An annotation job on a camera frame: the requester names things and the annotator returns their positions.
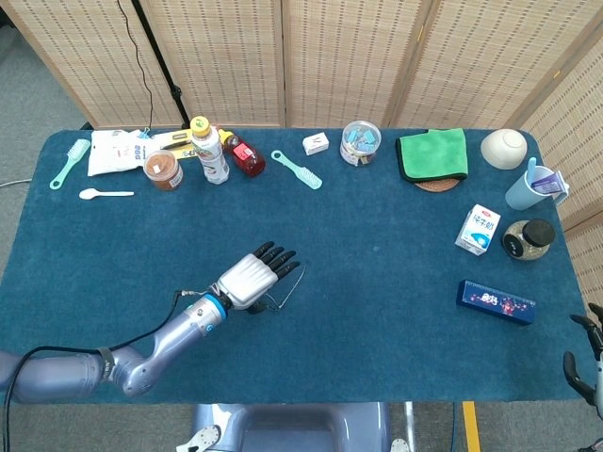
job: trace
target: bottle cap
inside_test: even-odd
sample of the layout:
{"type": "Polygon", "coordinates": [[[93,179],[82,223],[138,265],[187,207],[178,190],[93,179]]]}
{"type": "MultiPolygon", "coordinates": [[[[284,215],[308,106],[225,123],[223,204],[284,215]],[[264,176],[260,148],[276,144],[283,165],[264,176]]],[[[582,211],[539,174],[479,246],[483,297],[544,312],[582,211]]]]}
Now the bottle cap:
{"type": "Polygon", "coordinates": [[[207,137],[211,132],[209,121],[205,116],[195,116],[190,121],[190,131],[192,135],[198,138],[207,137]]]}
{"type": "Polygon", "coordinates": [[[522,229],[522,234],[526,241],[536,248],[550,245],[555,240],[553,227],[548,221],[539,218],[528,221],[522,229]]]}
{"type": "Polygon", "coordinates": [[[222,143],[222,146],[223,146],[224,143],[226,142],[226,140],[228,139],[228,137],[233,137],[235,134],[233,134],[229,130],[220,129],[218,131],[218,135],[220,135],[220,143],[222,143]]]}

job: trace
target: blue tablecloth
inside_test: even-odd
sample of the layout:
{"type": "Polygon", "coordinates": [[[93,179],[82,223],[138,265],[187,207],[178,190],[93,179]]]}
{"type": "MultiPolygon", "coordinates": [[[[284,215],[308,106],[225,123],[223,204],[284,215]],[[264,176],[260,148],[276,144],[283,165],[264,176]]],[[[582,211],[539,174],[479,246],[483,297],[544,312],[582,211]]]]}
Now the blue tablecloth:
{"type": "MultiPolygon", "coordinates": [[[[553,203],[526,212],[506,205],[504,193],[524,169],[497,170],[483,160],[487,131],[465,131],[469,177],[443,194],[399,176],[394,141],[422,130],[383,130],[377,158],[364,168],[340,157],[341,130],[329,130],[330,149],[310,157],[302,139],[315,130],[238,132],[268,159],[263,174],[250,179],[231,164],[230,180],[213,186],[192,158],[171,193],[157,190],[141,169],[88,178],[87,157],[62,189],[50,190],[65,153],[90,132],[51,136],[0,288],[0,349],[119,343],[156,325],[174,290],[202,290],[274,240],[307,265],[285,309],[232,312],[137,401],[568,398],[575,395],[562,374],[567,349],[592,375],[586,337],[567,317],[584,310],[553,203]],[[311,190],[270,160],[274,149],[314,171],[322,188],[311,190]],[[136,196],[79,200],[90,186],[136,196]],[[454,245],[475,203],[502,215],[480,257],[454,245]],[[557,231],[539,261],[516,261],[499,244],[522,218],[545,218],[557,231]],[[462,279],[535,299],[536,322],[522,327],[457,306],[462,279]]],[[[540,161],[536,142],[526,139],[540,161]]],[[[298,275],[272,295],[282,298],[298,275]]],[[[125,398],[105,385],[92,400],[125,398]]]]}

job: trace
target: green towel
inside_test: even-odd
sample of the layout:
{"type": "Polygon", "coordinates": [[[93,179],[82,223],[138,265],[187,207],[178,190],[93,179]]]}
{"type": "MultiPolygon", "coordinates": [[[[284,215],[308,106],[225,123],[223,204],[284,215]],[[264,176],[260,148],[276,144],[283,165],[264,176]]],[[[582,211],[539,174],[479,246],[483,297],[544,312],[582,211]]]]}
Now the green towel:
{"type": "Polygon", "coordinates": [[[399,172],[410,182],[465,179],[467,149],[463,129],[429,130],[396,140],[399,172]]]}

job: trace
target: coaster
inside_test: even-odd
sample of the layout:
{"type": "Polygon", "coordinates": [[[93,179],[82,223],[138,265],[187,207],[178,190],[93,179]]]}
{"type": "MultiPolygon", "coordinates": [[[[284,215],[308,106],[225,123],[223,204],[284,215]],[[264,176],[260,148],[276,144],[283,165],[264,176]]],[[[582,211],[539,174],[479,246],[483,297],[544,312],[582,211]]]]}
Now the coaster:
{"type": "Polygon", "coordinates": [[[418,182],[415,185],[431,193],[442,193],[453,189],[461,182],[458,179],[442,179],[440,181],[418,182]]]}

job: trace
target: red bottle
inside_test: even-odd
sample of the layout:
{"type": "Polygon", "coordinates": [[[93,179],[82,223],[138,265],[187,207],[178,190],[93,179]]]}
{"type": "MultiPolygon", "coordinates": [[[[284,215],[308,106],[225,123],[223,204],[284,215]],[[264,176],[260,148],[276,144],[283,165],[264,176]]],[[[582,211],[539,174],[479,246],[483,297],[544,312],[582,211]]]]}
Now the red bottle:
{"type": "Polygon", "coordinates": [[[266,167],[266,160],[261,153],[237,137],[232,132],[220,129],[220,142],[226,153],[231,153],[236,165],[250,177],[257,176],[266,167]]]}

